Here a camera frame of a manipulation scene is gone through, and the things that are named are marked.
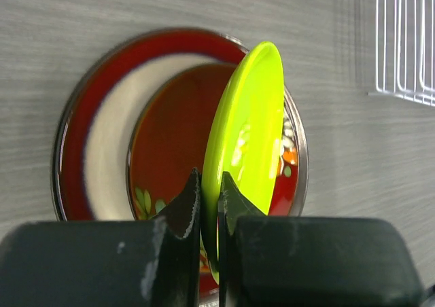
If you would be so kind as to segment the red rimmed grey plate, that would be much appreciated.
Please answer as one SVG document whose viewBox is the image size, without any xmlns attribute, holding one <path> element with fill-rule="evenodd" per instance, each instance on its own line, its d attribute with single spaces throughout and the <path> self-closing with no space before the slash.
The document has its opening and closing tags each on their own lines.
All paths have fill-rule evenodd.
<svg viewBox="0 0 435 307">
<path fill-rule="evenodd" d="M 110 50 L 65 105 L 52 154 L 52 197 L 60 220 L 132 220 L 127 161 L 145 104 L 173 76 L 203 63 L 237 64 L 236 38 L 199 28 L 157 29 Z"/>
</svg>

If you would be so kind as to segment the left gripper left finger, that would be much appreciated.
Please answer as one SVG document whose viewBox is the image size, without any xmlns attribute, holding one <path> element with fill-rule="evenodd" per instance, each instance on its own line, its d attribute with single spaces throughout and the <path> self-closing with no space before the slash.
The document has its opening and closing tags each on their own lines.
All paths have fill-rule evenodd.
<svg viewBox="0 0 435 307">
<path fill-rule="evenodd" d="M 2 306 L 196 306 L 201 176 L 148 221 L 30 222 L 1 241 Z"/>
</svg>

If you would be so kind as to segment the green plate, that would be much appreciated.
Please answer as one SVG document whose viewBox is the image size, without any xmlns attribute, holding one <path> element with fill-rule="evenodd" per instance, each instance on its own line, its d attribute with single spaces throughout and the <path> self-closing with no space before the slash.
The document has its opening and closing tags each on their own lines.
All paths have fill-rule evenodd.
<svg viewBox="0 0 435 307">
<path fill-rule="evenodd" d="M 207 141 L 201 189 L 202 236 L 219 281 L 218 198 L 222 175 L 268 213 L 277 176 L 284 112 L 283 65 L 274 43 L 263 41 L 239 63 L 219 101 Z"/>
</svg>

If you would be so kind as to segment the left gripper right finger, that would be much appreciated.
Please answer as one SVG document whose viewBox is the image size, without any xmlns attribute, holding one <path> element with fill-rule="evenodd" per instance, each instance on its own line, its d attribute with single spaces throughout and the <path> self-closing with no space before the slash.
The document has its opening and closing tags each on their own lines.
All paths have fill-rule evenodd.
<svg viewBox="0 0 435 307">
<path fill-rule="evenodd" d="M 220 306 L 421 306 L 406 243 L 373 218 L 278 217 L 257 209 L 229 173 L 217 208 Z"/>
</svg>

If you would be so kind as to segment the dark patterned plate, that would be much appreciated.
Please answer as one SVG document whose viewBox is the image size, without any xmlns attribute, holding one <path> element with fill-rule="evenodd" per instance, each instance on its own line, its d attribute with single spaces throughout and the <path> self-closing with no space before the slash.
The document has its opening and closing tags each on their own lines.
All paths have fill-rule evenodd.
<svg viewBox="0 0 435 307">
<path fill-rule="evenodd" d="M 202 170 L 209 132 L 236 66 L 212 62 L 169 80 L 137 122 L 130 148 L 128 185 L 138 220 L 158 214 Z"/>
</svg>

